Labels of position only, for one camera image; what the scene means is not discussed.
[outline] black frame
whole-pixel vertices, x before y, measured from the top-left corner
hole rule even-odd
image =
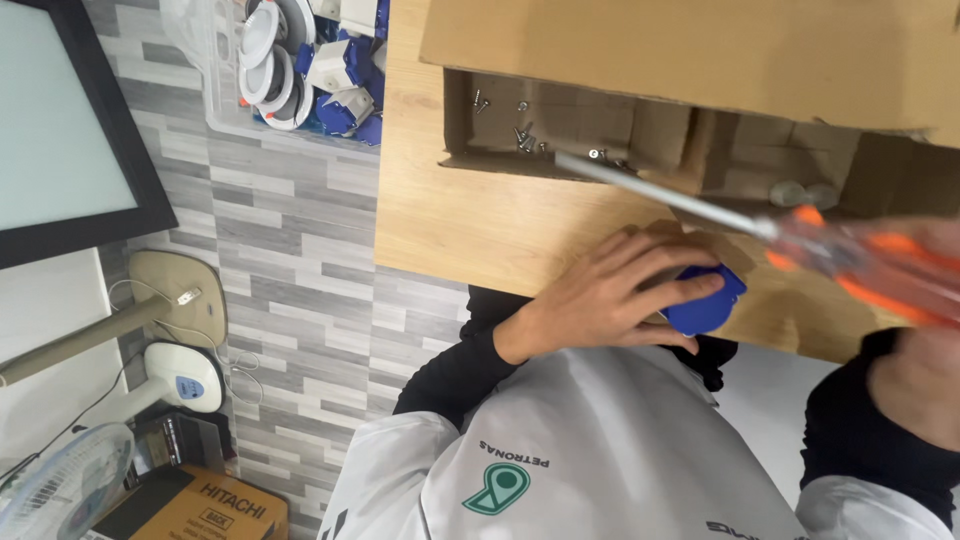
[[[0,269],[175,228],[177,217],[83,0],[10,1],[50,14],[137,208],[0,231]]]

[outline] petronas logo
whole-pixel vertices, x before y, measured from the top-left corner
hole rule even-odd
[[[478,514],[495,516],[515,503],[530,487],[530,475],[513,463],[494,463],[483,473],[483,489],[464,501]]]

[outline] hand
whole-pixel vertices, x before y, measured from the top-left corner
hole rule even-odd
[[[878,226],[908,233],[931,252],[960,258],[960,222],[898,220]],[[906,331],[891,355],[875,360],[867,386],[876,408],[891,421],[934,446],[960,452],[960,331]]]
[[[706,249],[677,243],[676,237],[624,229],[498,325],[493,346],[513,364],[565,347],[678,345],[696,355],[695,339],[642,321],[664,307],[713,294],[723,288],[723,278],[711,274],[640,291],[637,286],[670,268],[717,264]]]

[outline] power cord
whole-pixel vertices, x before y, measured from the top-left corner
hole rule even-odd
[[[136,283],[136,284],[138,284],[138,285],[147,287],[148,289],[154,291],[156,294],[160,295],[161,298],[163,298],[164,300],[166,300],[167,302],[169,302],[169,303],[172,304],[173,306],[184,306],[184,305],[192,302],[194,299],[196,299],[198,296],[201,295],[201,291],[200,291],[199,289],[192,289],[192,290],[189,290],[189,291],[183,293],[179,298],[177,298],[176,301],[174,301],[174,300],[171,299],[169,296],[163,294],[162,292],[156,290],[155,288],[147,285],[147,284],[144,283],[144,282],[139,282],[139,281],[137,281],[137,280],[120,280],[119,282],[116,282],[116,283],[114,283],[113,285],[111,285],[109,289],[107,289],[107,300],[108,300],[108,302],[109,302],[109,304],[110,304],[110,307],[112,307],[112,308],[113,308],[114,310],[116,310],[116,311],[119,311],[120,309],[119,309],[117,306],[114,306],[114,305],[113,305],[113,301],[110,299],[110,294],[113,292],[113,289],[114,289],[117,285],[119,285],[120,283]],[[254,384],[256,384],[257,387],[259,387],[259,389],[260,389],[260,398],[259,398],[258,400],[256,400],[255,402],[249,402],[249,401],[241,398],[240,396],[237,395],[236,392],[233,391],[233,388],[231,388],[231,385],[230,385],[230,384],[227,384],[226,387],[227,387],[227,390],[230,392],[230,394],[232,394],[234,398],[240,400],[241,402],[243,402],[243,403],[245,403],[245,404],[247,404],[247,405],[260,405],[261,403],[263,403],[263,384],[261,384],[260,381],[257,380],[256,377],[254,377],[254,376],[251,374],[251,371],[254,371],[254,370],[256,370],[257,368],[260,367],[260,357],[259,357],[259,356],[255,355],[254,353],[251,353],[250,351],[241,351],[240,354],[237,355],[237,358],[236,358],[233,362],[229,361],[229,356],[228,356],[228,358],[227,358],[227,361],[223,361],[223,359],[220,358],[220,354],[217,353],[217,344],[214,343],[214,342],[213,342],[213,339],[211,339],[210,336],[206,335],[205,333],[203,333],[203,332],[201,332],[201,331],[195,331],[195,330],[190,330],[190,329],[186,329],[186,328],[176,327],[176,326],[174,326],[174,325],[171,325],[170,323],[165,323],[165,322],[160,321],[160,320],[157,320],[157,319],[154,319],[154,322],[157,323],[157,324],[159,324],[159,325],[161,325],[161,327],[167,332],[167,335],[169,335],[170,337],[172,337],[172,338],[174,339],[174,341],[177,341],[178,343],[183,343],[183,340],[181,340],[181,339],[179,339],[178,337],[176,337],[176,336],[175,336],[172,332],[170,332],[170,330],[168,330],[168,329],[173,329],[173,330],[176,330],[176,331],[189,331],[189,332],[192,332],[192,333],[196,333],[196,334],[202,335],[202,336],[204,337],[204,339],[206,339],[207,341],[210,342],[210,348],[213,350],[213,357],[217,359],[217,362],[218,362],[220,365],[222,365],[222,366],[224,366],[225,368],[229,369],[229,372],[230,372],[230,376],[231,376],[231,377],[232,377],[233,375],[235,375],[235,374],[243,374],[243,375],[247,376],[248,378],[250,378],[250,380],[251,380]],[[240,363],[240,358],[242,358],[243,355],[250,355],[250,356],[253,357],[253,362],[254,362],[254,364],[253,364],[252,367],[251,367],[251,366],[245,366],[245,365],[243,365],[242,363]]]
[[[81,428],[81,426],[77,426],[77,422],[80,422],[80,419],[81,419],[91,408],[97,406],[101,401],[105,400],[108,395],[110,395],[110,392],[112,392],[113,389],[117,387],[117,383],[120,382],[120,377],[123,376],[123,370],[126,369],[127,366],[130,364],[130,362],[132,362],[133,359],[136,358],[137,355],[139,355],[139,354],[140,354],[140,353],[136,353],[136,354],[132,355],[131,357],[127,358],[127,360],[123,363],[123,365],[120,366],[120,371],[117,373],[117,376],[113,379],[113,384],[110,386],[109,390],[107,390],[107,392],[104,393],[103,396],[100,396],[100,399],[98,399],[97,401],[95,401],[95,402],[93,402],[92,404],[90,404],[89,407],[85,408],[80,414],[78,414],[78,415],[77,415],[77,418],[74,418],[73,421],[70,422],[70,424],[68,424],[66,428],[63,428],[63,429],[60,431],[60,433],[57,433],[57,436],[54,437],[53,439],[51,439],[50,442],[48,442],[48,443],[46,444],[46,446],[44,446],[43,448],[41,448],[38,452],[34,452],[33,454],[30,454],[30,455],[24,457],[22,460],[20,460],[19,463],[17,463],[16,465],[13,465],[6,473],[0,475],[0,480],[2,480],[2,479],[4,479],[4,478],[6,478],[7,476],[9,476],[8,479],[4,480],[4,482],[3,482],[2,484],[0,484],[0,492],[3,492],[3,490],[7,489],[7,485],[10,483],[10,481],[13,479],[13,477],[16,476],[16,473],[19,473],[20,471],[22,471],[23,469],[25,469],[28,465],[30,465],[30,464],[33,463],[35,460],[37,460],[37,459],[40,457],[40,455],[43,454],[44,452],[46,452],[48,448],[50,448],[51,446],[53,446],[53,444],[54,444],[55,442],[57,442],[57,439],[59,439],[61,435],[63,435],[64,433],[66,433],[67,430],[70,430],[71,428],[74,428],[74,430],[73,430],[74,433],[76,433],[76,432],[78,432],[78,431],[82,431],[82,430],[76,430],[76,428]]]

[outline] screwdriver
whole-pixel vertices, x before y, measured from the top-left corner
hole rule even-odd
[[[932,253],[906,234],[829,224],[812,206],[797,207],[777,219],[749,216],[566,152],[556,153],[556,163],[751,234],[767,245],[767,257],[781,270],[814,270],[839,283],[854,298],[889,309],[915,324],[960,328],[960,258]]]

